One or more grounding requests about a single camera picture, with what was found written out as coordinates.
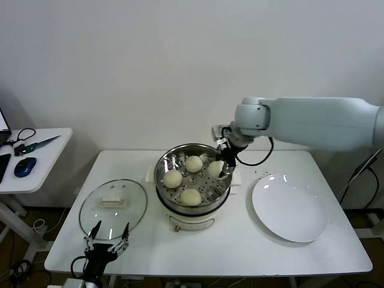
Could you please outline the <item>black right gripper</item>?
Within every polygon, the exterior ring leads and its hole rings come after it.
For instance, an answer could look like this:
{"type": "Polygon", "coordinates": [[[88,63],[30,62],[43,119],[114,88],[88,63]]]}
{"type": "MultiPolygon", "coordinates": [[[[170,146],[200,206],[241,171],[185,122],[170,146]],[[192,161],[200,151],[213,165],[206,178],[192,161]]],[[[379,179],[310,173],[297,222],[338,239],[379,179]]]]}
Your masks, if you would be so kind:
{"type": "Polygon", "coordinates": [[[223,144],[219,143],[216,148],[216,161],[224,161],[218,178],[225,178],[233,173],[233,167],[236,166],[236,157],[238,150],[232,148],[223,148],[223,144]]]}

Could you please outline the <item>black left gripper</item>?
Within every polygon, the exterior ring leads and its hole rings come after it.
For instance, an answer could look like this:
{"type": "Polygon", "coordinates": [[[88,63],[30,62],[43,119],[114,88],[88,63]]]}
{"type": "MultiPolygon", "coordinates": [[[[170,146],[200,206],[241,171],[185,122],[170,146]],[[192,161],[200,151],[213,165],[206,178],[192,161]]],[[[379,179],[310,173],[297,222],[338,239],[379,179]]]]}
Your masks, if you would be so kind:
{"type": "Polygon", "coordinates": [[[117,254],[122,254],[129,246],[129,226],[127,223],[125,229],[122,233],[121,240],[113,244],[103,244],[96,243],[93,244],[93,241],[96,238],[96,235],[100,229],[101,220],[91,229],[90,233],[84,237],[85,244],[85,256],[88,260],[88,263],[85,268],[86,276],[102,276],[106,266],[110,262],[116,260],[117,254]]]}

